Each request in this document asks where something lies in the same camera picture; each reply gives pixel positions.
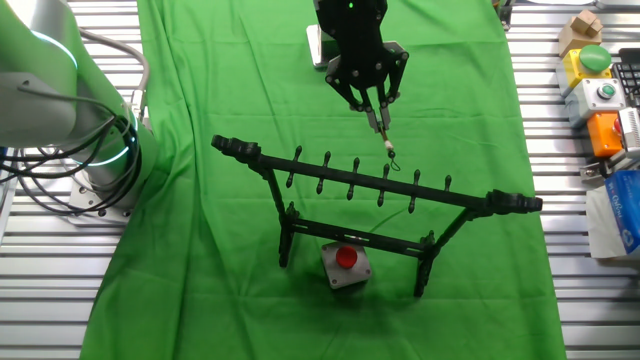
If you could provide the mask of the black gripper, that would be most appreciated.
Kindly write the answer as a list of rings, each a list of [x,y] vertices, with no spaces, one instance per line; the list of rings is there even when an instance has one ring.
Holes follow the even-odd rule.
[[[381,24],[388,10],[386,0],[317,0],[321,29],[333,38],[339,55],[327,70],[328,84],[352,111],[366,115],[375,133],[379,126],[365,90],[376,87],[380,128],[388,130],[389,105],[399,98],[399,88],[409,54],[396,42],[382,39]],[[354,95],[357,89],[359,98]]]

